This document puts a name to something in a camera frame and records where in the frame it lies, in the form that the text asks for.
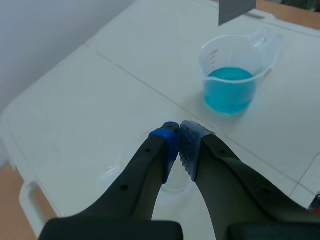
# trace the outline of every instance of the white wall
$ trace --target white wall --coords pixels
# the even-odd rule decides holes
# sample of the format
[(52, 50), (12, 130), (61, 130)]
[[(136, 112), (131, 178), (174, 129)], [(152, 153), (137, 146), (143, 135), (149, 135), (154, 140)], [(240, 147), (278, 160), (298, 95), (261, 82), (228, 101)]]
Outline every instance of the white wall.
[(0, 0), (0, 113), (134, 1)]

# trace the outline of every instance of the measuring cup handle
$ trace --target measuring cup handle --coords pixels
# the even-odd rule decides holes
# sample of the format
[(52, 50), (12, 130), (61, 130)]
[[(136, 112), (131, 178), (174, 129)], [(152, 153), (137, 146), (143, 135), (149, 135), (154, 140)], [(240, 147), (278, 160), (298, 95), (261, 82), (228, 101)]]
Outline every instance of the measuring cup handle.
[(260, 31), (249, 36), (252, 41), (252, 47), (258, 52), (268, 51), (273, 61), (270, 69), (273, 69), (278, 61), (279, 55), (284, 45), (284, 37), (281, 34), (273, 33), (269, 28), (263, 28)]

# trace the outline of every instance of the table handle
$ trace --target table handle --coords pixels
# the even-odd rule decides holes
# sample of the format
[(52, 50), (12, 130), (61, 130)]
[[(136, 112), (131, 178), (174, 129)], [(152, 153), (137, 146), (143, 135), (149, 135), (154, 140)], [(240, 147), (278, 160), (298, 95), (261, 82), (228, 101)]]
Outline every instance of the table handle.
[(38, 189), (39, 186), (36, 183), (30, 185), (23, 184), (19, 197), (24, 214), (37, 238), (47, 222), (36, 199), (36, 192)]

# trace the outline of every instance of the plastic measuring cup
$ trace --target plastic measuring cup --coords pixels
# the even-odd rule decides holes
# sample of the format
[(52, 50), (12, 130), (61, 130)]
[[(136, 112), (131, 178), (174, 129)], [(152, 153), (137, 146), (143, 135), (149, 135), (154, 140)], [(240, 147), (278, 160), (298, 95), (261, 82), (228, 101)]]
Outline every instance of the plastic measuring cup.
[(254, 34), (213, 38), (199, 53), (204, 99), (214, 110), (235, 114), (254, 98), (257, 84), (274, 68), (284, 38), (264, 28)]

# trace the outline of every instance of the gray object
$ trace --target gray object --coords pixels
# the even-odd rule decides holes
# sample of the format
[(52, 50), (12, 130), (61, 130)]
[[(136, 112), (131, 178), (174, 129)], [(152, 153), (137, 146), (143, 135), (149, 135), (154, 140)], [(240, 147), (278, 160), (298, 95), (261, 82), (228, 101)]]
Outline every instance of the gray object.
[(255, 9), (256, 4), (256, 0), (220, 0), (219, 26)]

